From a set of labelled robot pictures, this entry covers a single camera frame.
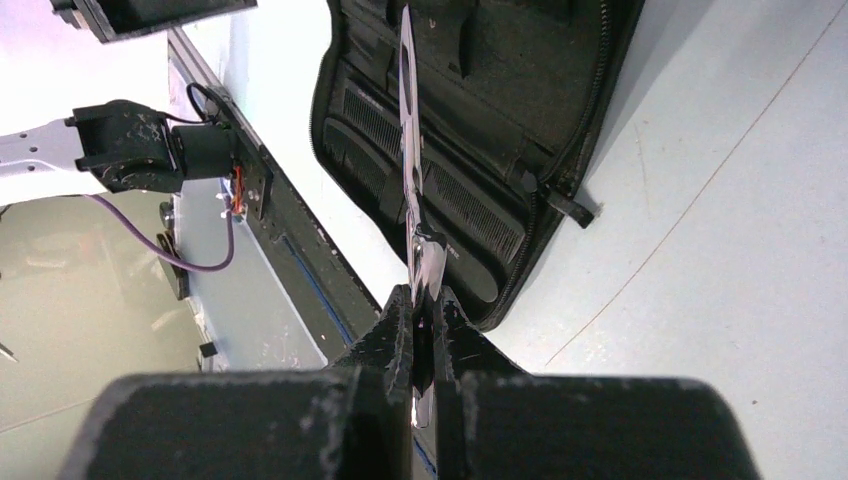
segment open tool pouch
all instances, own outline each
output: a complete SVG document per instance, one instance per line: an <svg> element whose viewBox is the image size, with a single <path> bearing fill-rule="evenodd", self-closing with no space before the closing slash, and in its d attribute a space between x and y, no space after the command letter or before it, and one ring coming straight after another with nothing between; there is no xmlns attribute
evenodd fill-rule
<svg viewBox="0 0 848 480"><path fill-rule="evenodd" d="M321 165L405 260L400 14L411 8L424 208L444 283L495 328L574 201L642 7L607 0L329 0L311 138Z"/></svg>

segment floor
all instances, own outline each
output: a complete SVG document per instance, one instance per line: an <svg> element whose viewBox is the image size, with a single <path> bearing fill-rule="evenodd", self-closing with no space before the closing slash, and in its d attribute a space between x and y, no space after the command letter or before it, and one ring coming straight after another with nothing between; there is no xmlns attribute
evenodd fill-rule
<svg viewBox="0 0 848 480"><path fill-rule="evenodd" d="M168 102L164 37L102 46L49 2L0 2L0 135L127 98ZM152 236L162 195L112 200ZM91 401L114 378L194 370L200 342L158 261L82 198L12 206L0 220L0 477L52 478Z"/></svg>
<svg viewBox="0 0 848 480"><path fill-rule="evenodd" d="M187 32L386 298L404 266L304 161L325 5ZM706 380L766 478L844 477L846 42L845 0L648 0L581 192L599 216L564 222L489 338L534 372Z"/></svg>

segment silver scissors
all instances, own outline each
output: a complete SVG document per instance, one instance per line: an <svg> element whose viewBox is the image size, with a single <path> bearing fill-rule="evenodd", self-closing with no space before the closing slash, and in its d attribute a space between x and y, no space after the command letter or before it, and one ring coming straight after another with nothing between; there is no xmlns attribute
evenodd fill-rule
<svg viewBox="0 0 848 480"><path fill-rule="evenodd" d="M447 241L424 218L424 172L421 168L421 126L418 116L418 73L409 5L400 29L400 121L403 128L403 188L406 197L406 262L412 290L412 425L430 424L433 410L433 306L442 289Z"/></svg>

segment purple cable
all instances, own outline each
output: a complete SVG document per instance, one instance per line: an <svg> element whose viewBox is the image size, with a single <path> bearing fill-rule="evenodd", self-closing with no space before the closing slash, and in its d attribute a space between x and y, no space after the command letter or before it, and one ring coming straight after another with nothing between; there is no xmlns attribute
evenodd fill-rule
<svg viewBox="0 0 848 480"><path fill-rule="evenodd" d="M188 270L190 272L210 273L219 272L227 268L230 262L233 261L233 254L235 253L235 239L233 238L233 212L229 209L227 209L227 256L226 258L224 258L224 261L219 263L218 265L204 266L186 262L159 248L156 244L148 240L143 233L138 231L138 228L136 228L136 226L132 224L130 219L127 218L123 213L121 213L121 211L118 210L118 207L113 205L109 200L106 200L105 198L99 195L86 195L86 197L106 207L106 209L112 212L112 215L114 215L115 218L118 219L118 221L124 224L127 230L129 230L130 233L135 238L137 238L139 242L143 243L145 247L149 248L151 251L153 251L153 253L159 255L162 260L165 260L171 265L175 265L177 267L182 268L183 270Z"/></svg>

